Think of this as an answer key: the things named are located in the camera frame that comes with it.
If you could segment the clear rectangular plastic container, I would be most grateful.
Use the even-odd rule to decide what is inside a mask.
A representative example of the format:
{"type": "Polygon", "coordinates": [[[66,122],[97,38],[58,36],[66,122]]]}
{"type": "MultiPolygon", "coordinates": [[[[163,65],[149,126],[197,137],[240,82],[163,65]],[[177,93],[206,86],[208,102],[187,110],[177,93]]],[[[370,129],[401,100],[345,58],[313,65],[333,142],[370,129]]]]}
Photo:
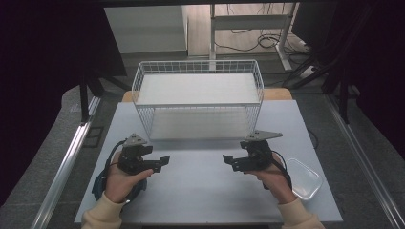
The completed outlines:
{"type": "Polygon", "coordinates": [[[292,192],[302,200],[312,199],[321,188],[323,179],[296,158],[287,161],[287,169],[292,182],[292,192]]]}

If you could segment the black metal stand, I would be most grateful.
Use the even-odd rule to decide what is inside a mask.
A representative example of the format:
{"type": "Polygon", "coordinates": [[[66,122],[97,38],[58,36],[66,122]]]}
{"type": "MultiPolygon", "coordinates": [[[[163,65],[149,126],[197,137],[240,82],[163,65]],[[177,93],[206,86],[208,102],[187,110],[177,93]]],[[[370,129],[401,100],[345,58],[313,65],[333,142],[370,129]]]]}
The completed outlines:
{"type": "Polygon", "coordinates": [[[79,84],[82,125],[84,125],[90,119],[90,108],[87,90],[90,90],[93,96],[98,98],[101,98],[104,95],[105,90],[101,84],[100,79],[105,79],[108,82],[118,86],[124,91],[129,91],[131,89],[129,85],[123,83],[122,81],[119,81],[113,76],[107,75],[100,71],[84,73],[81,76],[81,81],[79,84]]]}
{"type": "Polygon", "coordinates": [[[346,73],[347,56],[348,51],[342,49],[329,64],[290,86],[286,85],[286,87],[288,89],[298,89],[325,75],[326,79],[321,90],[324,94],[332,94],[336,88],[339,88],[338,113],[343,121],[348,124],[349,76],[346,73]]]}

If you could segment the white wire two-tier rack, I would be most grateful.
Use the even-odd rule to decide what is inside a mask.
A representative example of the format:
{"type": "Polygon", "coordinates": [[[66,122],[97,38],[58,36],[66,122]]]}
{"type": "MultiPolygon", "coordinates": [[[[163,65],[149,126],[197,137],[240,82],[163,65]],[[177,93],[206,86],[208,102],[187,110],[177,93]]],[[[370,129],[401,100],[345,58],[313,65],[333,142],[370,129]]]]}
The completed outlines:
{"type": "Polygon", "coordinates": [[[132,100],[151,140],[243,138],[264,83],[255,60],[143,61],[132,100]]]}

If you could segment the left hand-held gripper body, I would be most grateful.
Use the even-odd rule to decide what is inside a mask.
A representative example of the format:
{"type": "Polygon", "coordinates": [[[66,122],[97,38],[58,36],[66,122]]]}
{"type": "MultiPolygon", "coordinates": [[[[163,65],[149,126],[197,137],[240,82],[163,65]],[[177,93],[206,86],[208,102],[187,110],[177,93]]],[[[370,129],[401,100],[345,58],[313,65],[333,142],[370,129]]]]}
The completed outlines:
{"type": "Polygon", "coordinates": [[[140,148],[146,146],[147,141],[139,135],[130,135],[122,145],[122,151],[118,159],[118,168],[128,175],[137,175],[148,169],[144,166],[144,160],[140,155],[140,148]]]}

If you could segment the person's right hand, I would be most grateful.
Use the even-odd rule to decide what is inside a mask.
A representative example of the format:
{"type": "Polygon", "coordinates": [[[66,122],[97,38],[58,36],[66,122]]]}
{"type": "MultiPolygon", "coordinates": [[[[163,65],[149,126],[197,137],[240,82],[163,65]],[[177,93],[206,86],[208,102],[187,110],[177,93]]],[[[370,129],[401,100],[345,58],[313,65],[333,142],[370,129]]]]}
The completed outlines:
{"type": "Polygon", "coordinates": [[[262,181],[280,204],[291,203],[297,199],[282,171],[275,164],[271,164],[262,171],[248,171],[248,173],[262,181]]]}

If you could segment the white cabinet panel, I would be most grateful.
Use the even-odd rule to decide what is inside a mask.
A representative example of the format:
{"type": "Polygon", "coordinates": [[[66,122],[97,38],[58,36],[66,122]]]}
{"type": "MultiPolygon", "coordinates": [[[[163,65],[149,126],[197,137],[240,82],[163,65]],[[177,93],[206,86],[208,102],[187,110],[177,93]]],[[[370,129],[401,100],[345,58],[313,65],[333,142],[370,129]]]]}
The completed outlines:
{"type": "Polygon", "coordinates": [[[105,8],[121,53],[185,52],[182,6],[105,8]]]}

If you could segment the white power strip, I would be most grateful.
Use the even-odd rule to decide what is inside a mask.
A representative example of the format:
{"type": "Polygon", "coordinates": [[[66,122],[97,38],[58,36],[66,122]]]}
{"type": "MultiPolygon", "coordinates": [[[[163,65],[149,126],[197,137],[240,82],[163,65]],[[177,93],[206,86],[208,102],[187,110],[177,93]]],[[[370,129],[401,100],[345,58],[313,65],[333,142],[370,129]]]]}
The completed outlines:
{"type": "Polygon", "coordinates": [[[300,74],[300,78],[306,78],[316,71],[317,69],[314,66],[309,66],[300,74]]]}

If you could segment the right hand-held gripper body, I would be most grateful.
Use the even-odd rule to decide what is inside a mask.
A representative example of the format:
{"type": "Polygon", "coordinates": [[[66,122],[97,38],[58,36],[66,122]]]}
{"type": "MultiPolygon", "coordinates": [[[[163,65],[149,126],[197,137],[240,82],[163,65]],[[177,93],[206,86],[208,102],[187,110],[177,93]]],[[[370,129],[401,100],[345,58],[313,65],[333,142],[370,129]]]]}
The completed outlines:
{"type": "Polygon", "coordinates": [[[271,138],[281,137],[282,135],[282,133],[255,130],[245,138],[245,141],[252,144],[247,149],[247,152],[248,157],[255,162],[255,169],[253,171],[261,171],[271,165],[273,156],[267,141],[271,138]]]}

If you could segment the aluminium floor rail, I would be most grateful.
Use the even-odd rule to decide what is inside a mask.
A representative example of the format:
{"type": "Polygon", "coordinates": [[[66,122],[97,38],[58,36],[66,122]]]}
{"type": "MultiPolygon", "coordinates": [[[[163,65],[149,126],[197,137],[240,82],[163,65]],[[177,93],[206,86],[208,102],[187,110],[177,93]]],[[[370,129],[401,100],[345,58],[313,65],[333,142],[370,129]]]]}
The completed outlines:
{"type": "Polygon", "coordinates": [[[74,168],[75,161],[78,153],[83,145],[84,139],[88,134],[91,124],[94,120],[94,116],[98,105],[101,101],[100,97],[93,97],[90,104],[87,106],[88,119],[78,126],[76,129],[73,140],[71,141],[69,148],[62,159],[62,162],[53,178],[53,182],[44,197],[44,200],[34,218],[34,221],[30,229],[46,229],[53,215],[53,211],[62,195],[65,185],[68,181],[71,171],[74,168]]]}
{"type": "Polygon", "coordinates": [[[362,145],[360,144],[358,138],[352,130],[352,127],[347,124],[344,119],[340,116],[338,111],[337,102],[334,100],[332,95],[325,95],[325,100],[329,106],[329,109],[339,126],[344,138],[346,138],[353,156],[355,157],[359,167],[361,168],[366,180],[369,182],[374,195],[379,202],[382,210],[384,211],[388,221],[392,225],[393,229],[405,229],[405,218],[399,211],[397,204],[395,203],[392,195],[383,184],[381,178],[377,174],[376,170],[372,166],[370,160],[368,159],[362,145]]]}

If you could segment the pale blue table mat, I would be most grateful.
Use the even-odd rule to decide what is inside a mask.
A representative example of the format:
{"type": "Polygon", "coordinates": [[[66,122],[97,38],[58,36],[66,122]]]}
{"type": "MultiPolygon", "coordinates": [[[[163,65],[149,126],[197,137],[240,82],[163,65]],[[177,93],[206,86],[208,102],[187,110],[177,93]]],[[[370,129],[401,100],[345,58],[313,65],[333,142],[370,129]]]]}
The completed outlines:
{"type": "MultiPolygon", "coordinates": [[[[305,122],[293,100],[266,101],[257,127],[279,132],[269,146],[323,172],[305,122]]],[[[145,191],[121,213],[135,225],[268,224],[281,221],[277,201],[252,175],[235,172],[224,156],[242,157],[238,140],[156,141],[151,158],[170,161],[152,175],[145,191]]]]}

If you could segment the white metal desk frame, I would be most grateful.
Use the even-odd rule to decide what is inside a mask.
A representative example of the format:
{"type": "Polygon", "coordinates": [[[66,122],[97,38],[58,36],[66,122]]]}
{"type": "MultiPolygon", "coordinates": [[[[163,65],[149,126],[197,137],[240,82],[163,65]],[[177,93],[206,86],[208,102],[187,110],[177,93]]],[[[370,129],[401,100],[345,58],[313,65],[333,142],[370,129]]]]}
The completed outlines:
{"type": "Polygon", "coordinates": [[[210,48],[209,58],[216,58],[215,34],[216,31],[226,30],[279,30],[281,32],[275,49],[286,72],[292,67],[288,61],[284,47],[288,31],[293,19],[296,4],[293,3],[287,14],[267,15],[216,15],[215,5],[210,6],[210,48]]]}

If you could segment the person's left hand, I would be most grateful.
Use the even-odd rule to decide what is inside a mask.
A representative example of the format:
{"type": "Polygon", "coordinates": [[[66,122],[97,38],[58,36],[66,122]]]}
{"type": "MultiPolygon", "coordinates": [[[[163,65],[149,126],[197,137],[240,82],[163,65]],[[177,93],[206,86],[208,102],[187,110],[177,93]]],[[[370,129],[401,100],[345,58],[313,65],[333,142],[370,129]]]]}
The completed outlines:
{"type": "Polygon", "coordinates": [[[117,167],[121,152],[117,152],[113,157],[113,162],[109,166],[106,188],[104,194],[107,199],[114,203],[122,203],[131,190],[140,181],[153,175],[152,169],[143,171],[137,175],[130,176],[117,167]]]}

